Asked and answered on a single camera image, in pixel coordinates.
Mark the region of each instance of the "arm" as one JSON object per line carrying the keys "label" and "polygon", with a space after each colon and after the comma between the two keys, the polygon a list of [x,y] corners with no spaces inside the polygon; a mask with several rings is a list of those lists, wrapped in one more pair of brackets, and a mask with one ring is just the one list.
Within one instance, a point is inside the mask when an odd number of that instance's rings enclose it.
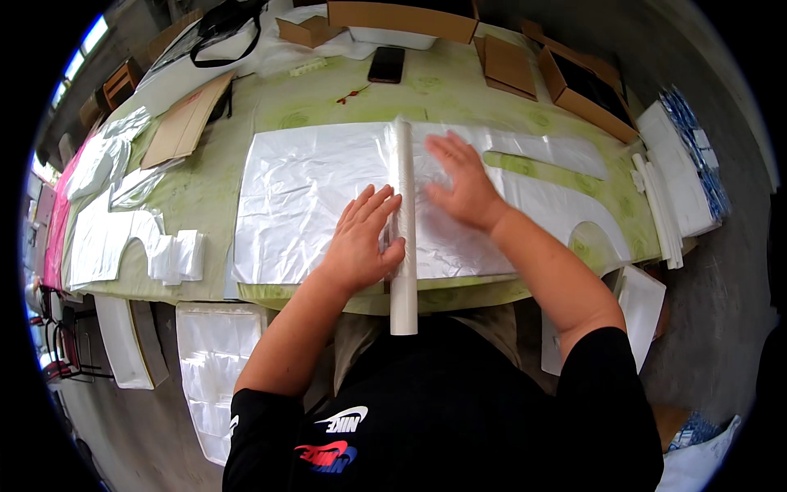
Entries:
{"label": "arm", "polygon": [[471,145],[449,132],[447,137],[429,135],[426,147],[453,178],[453,190],[430,184],[431,200],[459,222],[490,235],[555,324],[564,361],[591,331],[626,330],[612,292],[563,244],[505,203]]}
{"label": "arm", "polygon": [[323,262],[306,278],[260,337],[243,368],[235,393],[243,388],[301,396],[309,387],[320,351],[347,301],[392,272],[405,257],[405,241],[380,253],[378,237],[401,204],[385,185],[370,184],[352,200],[336,226]]}

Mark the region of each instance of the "table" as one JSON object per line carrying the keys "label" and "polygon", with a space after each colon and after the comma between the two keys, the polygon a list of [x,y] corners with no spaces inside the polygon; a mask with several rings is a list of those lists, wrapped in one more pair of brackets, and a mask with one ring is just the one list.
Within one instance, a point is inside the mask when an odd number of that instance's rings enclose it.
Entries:
{"label": "table", "polygon": [[[630,248],[632,262],[660,256],[660,247],[646,197],[634,186],[630,156],[641,144],[628,147],[583,119],[551,103],[531,46],[513,31],[480,24],[477,35],[492,33],[529,51],[539,102],[486,86],[472,45],[439,39],[428,51],[408,50],[401,84],[376,83],[357,96],[337,103],[350,91],[368,85],[371,57],[354,61],[327,59],[328,65],[299,77],[280,74],[261,79],[252,74],[234,82],[232,118],[206,127],[199,146],[186,161],[166,172],[142,206],[160,211],[167,234],[198,229],[205,236],[205,273],[199,282],[165,287],[146,274],[141,243],[128,245],[118,279],[91,283],[83,291],[121,298],[165,301],[224,299],[225,265],[231,245],[240,180],[253,134],[308,125],[390,121],[403,116],[413,121],[487,126],[532,135],[576,136],[599,150],[609,170],[606,181],[525,157],[487,153],[484,161],[510,171],[545,179],[580,191],[604,205]],[[124,103],[112,118],[128,114],[139,104]],[[136,169],[157,129],[159,118],[131,146],[128,172]],[[94,197],[72,204],[64,244],[62,278],[68,280],[70,230],[76,213]],[[569,248],[597,274],[617,268],[606,234],[595,224],[580,224]],[[497,305],[530,296],[515,275],[420,280],[419,311],[436,312]],[[239,298],[281,309],[297,286],[238,285]],[[353,298],[346,312],[387,314],[389,300],[380,283]]]}

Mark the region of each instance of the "black smartphone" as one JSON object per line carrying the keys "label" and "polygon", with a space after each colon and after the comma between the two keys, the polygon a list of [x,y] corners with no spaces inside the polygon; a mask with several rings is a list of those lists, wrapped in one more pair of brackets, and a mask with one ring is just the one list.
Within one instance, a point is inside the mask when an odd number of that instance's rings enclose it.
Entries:
{"label": "black smartphone", "polygon": [[369,82],[400,83],[401,70],[405,65],[404,48],[388,48],[381,46],[375,51],[375,57],[369,68]]}

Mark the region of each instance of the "hand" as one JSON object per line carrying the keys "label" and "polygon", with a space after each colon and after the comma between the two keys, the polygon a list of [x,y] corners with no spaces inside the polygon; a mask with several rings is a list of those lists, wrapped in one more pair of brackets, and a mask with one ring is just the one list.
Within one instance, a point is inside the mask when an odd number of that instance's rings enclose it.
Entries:
{"label": "hand", "polygon": [[427,184],[431,201],[459,222],[490,233],[511,207],[495,191],[478,152],[452,131],[427,136],[426,148],[453,178],[453,190]]}
{"label": "hand", "polygon": [[401,195],[391,197],[389,185],[375,193],[371,184],[352,200],[336,224],[336,232],[315,270],[349,299],[359,290],[377,283],[405,259],[405,239],[393,241],[380,253],[378,237],[388,216],[399,208]]}

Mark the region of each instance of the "black bag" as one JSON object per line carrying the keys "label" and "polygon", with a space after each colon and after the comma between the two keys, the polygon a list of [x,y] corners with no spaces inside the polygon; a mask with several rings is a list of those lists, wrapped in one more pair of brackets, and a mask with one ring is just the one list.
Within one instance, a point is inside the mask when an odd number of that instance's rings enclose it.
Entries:
{"label": "black bag", "polygon": [[[262,8],[268,4],[268,0],[227,0],[218,6],[210,9],[200,20],[197,34],[199,40],[191,48],[191,61],[198,68],[223,67],[230,63],[235,63],[241,58],[248,56],[260,40],[260,13]],[[254,20],[257,34],[254,36],[249,47],[243,54],[234,60],[201,60],[197,61],[197,54],[202,49],[205,42],[209,39],[228,32],[237,31],[249,20]]]}

